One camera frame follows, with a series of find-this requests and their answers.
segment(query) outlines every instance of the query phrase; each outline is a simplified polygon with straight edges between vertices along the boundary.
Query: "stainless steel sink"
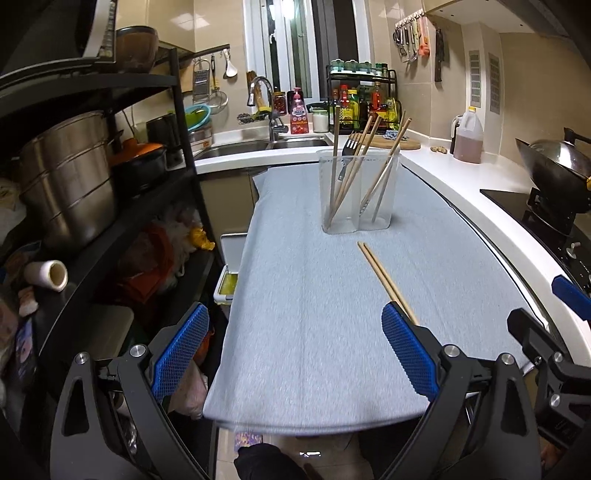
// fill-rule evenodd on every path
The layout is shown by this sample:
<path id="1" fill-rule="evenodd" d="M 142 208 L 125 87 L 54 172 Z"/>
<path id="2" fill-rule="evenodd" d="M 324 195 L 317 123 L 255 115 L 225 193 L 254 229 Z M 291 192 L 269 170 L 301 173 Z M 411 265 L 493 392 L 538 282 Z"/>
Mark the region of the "stainless steel sink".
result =
<path id="1" fill-rule="evenodd" d="M 211 147 L 195 155 L 195 160 L 224 157 L 239 153 L 259 152 L 262 150 L 281 150 L 283 148 L 328 147 L 331 143 L 324 138 L 282 138 L 274 144 L 268 140 L 253 140 L 250 142 L 232 143 Z"/>
<path id="2" fill-rule="evenodd" d="M 269 146 L 267 140 L 255 140 L 251 142 L 233 143 L 228 145 L 220 145 L 218 147 L 211 147 L 198 153 L 195 160 L 204 160 L 205 158 L 224 157 L 226 155 L 236 155 L 239 153 L 250 153 L 266 150 Z"/>
<path id="3" fill-rule="evenodd" d="M 324 138 L 284 138 L 273 144 L 273 150 L 282 148 L 328 147 Z"/>

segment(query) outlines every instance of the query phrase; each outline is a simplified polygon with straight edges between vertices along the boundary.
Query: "microwave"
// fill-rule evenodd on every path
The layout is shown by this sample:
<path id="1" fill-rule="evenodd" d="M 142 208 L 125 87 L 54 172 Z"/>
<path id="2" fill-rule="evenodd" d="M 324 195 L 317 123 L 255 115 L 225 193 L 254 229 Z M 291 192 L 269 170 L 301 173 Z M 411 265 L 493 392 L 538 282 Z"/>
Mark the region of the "microwave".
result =
<path id="1" fill-rule="evenodd" d="M 2 14 L 0 87 L 115 62 L 117 0 L 17 0 Z"/>

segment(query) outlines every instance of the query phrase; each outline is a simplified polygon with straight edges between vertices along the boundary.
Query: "white ladle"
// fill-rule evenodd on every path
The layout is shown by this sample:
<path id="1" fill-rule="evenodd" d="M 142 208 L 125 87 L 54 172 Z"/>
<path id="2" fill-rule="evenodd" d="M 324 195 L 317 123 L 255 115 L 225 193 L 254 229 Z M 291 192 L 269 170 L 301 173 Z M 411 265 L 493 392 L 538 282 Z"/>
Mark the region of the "white ladle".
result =
<path id="1" fill-rule="evenodd" d="M 238 69 L 230 61 L 230 52 L 227 48 L 224 48 L 223 55 L 226 57 L 226 77 L 235 77 L 238 75 Z"/>

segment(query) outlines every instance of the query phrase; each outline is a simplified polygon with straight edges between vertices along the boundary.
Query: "paper roll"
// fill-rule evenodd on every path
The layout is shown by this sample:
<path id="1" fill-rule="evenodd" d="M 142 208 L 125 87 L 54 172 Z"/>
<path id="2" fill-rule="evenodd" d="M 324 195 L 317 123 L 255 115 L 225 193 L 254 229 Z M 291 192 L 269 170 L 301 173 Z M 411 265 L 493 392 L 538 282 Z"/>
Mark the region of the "paper roll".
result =
<path id="1" fill-rule="evenodd" d="M 68 283 L 68 270 L 59 260 L 31 262 L 23 270 L 25 280 L 31 285 L 62 291 Z"/>

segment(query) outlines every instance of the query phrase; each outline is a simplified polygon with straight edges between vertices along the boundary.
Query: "white countertop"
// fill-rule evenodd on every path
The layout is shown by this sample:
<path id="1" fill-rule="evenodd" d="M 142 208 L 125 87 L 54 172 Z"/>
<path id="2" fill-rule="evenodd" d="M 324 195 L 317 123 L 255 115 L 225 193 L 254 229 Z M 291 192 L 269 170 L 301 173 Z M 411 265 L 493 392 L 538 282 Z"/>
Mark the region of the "white countertop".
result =
<path id="1" fill-rule="evenodd" d="M 214 142 L 218 145 L 264 138 L 266 132 L 266 126 L 226 132 L 214 137 Z M 325 135 L 332 142 L 333 135 Z M 340 137 L 339 145 L 345 141 L 346 137 Z M 195 165 L 197 173 L 211 173 L 306 163 L 317 161 L 319 152 L 331 150 L 331 147 L 310 147 L 259 151 L 208 158 L 196 161 Z M 591 329 L 551 291 L 554 277 L 564 275 L 561 266 L 519 223 L 480 193 L 480 189 L 528 193 L 533 186 L 529 175 L 511 160 L 484 157 L 486 160 L 481 164 L 469 164 L 423 146 L 420 150 L 403 151 L 401 162 L 454 204 L 502 252 L 552 318 L 574 362 L 591 367 Z"/>

